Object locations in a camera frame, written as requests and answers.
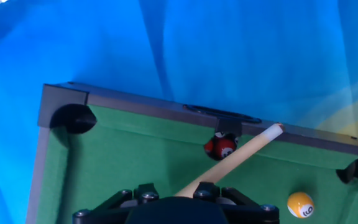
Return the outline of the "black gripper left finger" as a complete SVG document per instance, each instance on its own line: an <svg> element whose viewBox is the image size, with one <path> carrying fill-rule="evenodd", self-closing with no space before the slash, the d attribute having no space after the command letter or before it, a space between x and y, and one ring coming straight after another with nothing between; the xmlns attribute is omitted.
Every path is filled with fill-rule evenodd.
<svg viewBox="0 0 358 224"><path fill-rule="evenodd" d="M159 198L153 183L139 185L134 190L120 190L93 210L82 209L75 212L72 224L123 224L138 205Z"/></svg>

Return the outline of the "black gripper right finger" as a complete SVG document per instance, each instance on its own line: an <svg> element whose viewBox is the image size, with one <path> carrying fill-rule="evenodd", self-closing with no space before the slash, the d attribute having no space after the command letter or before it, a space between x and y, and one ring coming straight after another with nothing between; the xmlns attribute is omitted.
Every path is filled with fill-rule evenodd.
<svg viewBox="0 0 358 224"><path fill-rule="evenodd" d="M233 187L200 182L193 198L217 205L228 223L279 224L279 209L275 205L259 205Z"/></svg>

